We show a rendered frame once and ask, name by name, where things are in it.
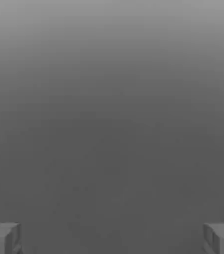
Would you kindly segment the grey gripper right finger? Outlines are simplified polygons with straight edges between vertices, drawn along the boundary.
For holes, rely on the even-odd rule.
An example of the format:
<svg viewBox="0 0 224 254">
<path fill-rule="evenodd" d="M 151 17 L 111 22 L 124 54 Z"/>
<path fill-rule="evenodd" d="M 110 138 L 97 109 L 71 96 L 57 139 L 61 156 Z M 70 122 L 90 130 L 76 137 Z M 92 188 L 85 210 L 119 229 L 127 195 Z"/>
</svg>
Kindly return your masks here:
<svg viewBox="0 0 224 254">
<path fill-rule="evenodd" d="M 224 223 L 203 225 L 204 254 L 224 254 Z"/>
</svg>

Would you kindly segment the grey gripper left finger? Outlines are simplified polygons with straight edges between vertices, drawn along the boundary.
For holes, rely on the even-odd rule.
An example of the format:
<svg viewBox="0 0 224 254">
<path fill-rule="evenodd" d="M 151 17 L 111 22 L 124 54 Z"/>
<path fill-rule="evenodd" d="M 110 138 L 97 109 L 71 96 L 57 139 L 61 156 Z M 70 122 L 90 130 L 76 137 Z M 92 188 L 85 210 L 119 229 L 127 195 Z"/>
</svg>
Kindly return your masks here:
<svg viewBox="0 0 224 254">
<path fill-rule="evenodd" d="M 22 254 L 20 223 L 0 223 L 0 254 Z"/>
</svg>

